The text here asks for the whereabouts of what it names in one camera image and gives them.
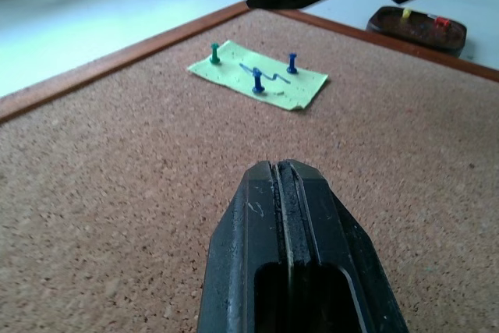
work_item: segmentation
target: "white table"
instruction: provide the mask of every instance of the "white table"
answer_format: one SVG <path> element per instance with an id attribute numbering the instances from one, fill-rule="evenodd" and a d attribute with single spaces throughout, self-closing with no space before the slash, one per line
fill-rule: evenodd
<path id="1" fill-rule="evenodd" d="M 238 1 L 0 0 L 0 97 Z M 390 4 L 327 0 L 305 11 L 363 29 Z M 469 28 L 463 58 L 499 69 L 499 0 L 414 0 L 407 6 L 463 22 Z"/>

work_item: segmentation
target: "cork surface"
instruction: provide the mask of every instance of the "cork surface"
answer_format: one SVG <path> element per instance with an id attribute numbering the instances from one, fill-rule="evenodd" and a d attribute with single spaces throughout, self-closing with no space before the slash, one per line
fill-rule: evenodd
<path id="1" fill-rule="evenodd" d="M 186 71 L 232 39 L 330 82 L 287 112 Z M 319 168 L 409 330 L 499 331 L 499 86 L 254 11 L 0 127 L 0 331 L 191 332 L 244 171 Z"/>

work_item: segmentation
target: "wooden frame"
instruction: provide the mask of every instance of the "wooden frame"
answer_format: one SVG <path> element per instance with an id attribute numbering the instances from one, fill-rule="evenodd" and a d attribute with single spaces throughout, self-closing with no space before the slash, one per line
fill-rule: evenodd
<path id="1" fill-rule="evenodd" d="M 54 76 L 48 80 L 36 83 L 13 94 L 0 98 L 0 124 L 21 115 L 39 105 L 47 103 L 57 97 L 61 97 L 71 91 L 75 91 L 103 76 L 107 76 L 125 66 L 129 66 L 147 56 L 160 50 L 168 48 L 194 35 L 203 33 L 212 27 L 216 27 L 230 19 L 234 19 L 250 9 L 244 2 L 239 2 L 227 8 L 213 12 L 207 16 L 195 19 L 194 21 L 176 27 L 163 34 L 146 39 L 145 41 L 133 44 L 120 51 L 106 55 L 102 58 L 89 62 L 78 68 L 69 70 L 66 73 Z M 499 82 L 499 70 L 479 66 L 477 64 L 461 60 L 459 58 L 445 55 L 428 48 L 416 46 L 409 42 L 400 41 L 381 34 L 370 33 L 354 27 L 348 27 L 328 19 L 311 16 L 306 13 L 289 10 L 274 11 L 278 15 L 295 19 L 297 21 L 321 27 L 335 33 L 344 34 L 348 37 L 360 39 L 362 41 L 377 44 L 382 47 L 400 51 L 402 53 L 423 58 L 431 62 L 449 66 L 453 69 L 471 73 L 475 76 Z"/>

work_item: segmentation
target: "green push pin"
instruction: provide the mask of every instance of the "green push pin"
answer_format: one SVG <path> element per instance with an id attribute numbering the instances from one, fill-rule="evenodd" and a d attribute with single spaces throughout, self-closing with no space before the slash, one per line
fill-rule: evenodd
<path id="1" fill-rule="evenodd" d="M 210 57 L 211 64 L 218 64 L 220 62 L 220 59 L 217 56 L 217 48 L 218 48 L 218 43 L 213 43 L 211 45 L 211 57 Z"/>

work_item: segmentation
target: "yellow push pin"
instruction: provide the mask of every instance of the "yellow push pin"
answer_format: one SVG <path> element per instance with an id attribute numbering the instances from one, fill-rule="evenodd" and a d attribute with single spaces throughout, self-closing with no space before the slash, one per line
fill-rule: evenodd
<path id="1" fill-rule="evenodd" d="M 412 10 L 410 10 L 409 8 L 404 8 L 404 10 L 402 11 L 402 21 L 407 21 L 411 16 L 411 12 Z"/>

